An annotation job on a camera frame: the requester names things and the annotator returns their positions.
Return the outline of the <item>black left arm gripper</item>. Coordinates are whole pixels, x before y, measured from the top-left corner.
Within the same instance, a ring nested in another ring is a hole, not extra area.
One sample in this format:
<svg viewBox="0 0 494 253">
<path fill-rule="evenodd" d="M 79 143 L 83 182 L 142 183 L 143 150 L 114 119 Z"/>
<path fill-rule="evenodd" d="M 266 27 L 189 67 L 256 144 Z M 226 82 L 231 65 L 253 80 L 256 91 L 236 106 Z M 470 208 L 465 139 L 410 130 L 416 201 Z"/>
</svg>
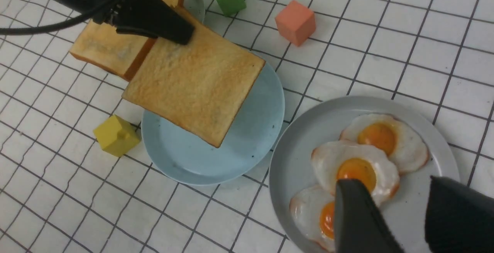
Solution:
<svg viewBox="0 0 494 253">
<path fill-rule="evenodd" d="M 105 0 L 54 0 L 80 14 L 102 5 Z M 162 0 L 116 0 L 93 14 L 97 24 L 115 25 L 118 34 L 163 38 L 186 45 L 192 38 L 194 26 L 177 14 Z"/>
</svg>

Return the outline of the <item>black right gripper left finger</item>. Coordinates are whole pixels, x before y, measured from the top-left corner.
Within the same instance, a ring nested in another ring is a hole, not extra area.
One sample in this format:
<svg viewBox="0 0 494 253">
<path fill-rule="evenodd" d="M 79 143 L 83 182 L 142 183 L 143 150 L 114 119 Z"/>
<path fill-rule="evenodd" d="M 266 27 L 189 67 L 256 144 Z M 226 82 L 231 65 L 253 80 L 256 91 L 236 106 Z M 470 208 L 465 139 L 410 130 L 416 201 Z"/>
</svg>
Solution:
<svg viewBox="0 0 494 253">
<path fill-rule="evenodd" d="M 337 253 L 404 252 L 358 179 L 337 181 L 333 226 Z"/>
</svg>

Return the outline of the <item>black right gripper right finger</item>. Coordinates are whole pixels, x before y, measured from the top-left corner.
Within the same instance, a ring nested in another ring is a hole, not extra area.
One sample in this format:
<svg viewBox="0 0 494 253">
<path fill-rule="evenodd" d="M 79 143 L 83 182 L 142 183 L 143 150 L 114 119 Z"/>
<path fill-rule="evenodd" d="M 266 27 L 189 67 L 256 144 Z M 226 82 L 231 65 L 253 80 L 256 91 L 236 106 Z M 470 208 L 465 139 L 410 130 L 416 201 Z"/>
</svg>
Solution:
<svg viewBox="0 0 494 253">
<path fill-rule="evenodd" d="M 453 179 L 431 176 L 425 241 L 433 253 L 492 253 L 493 198 Z"/>
</svg>

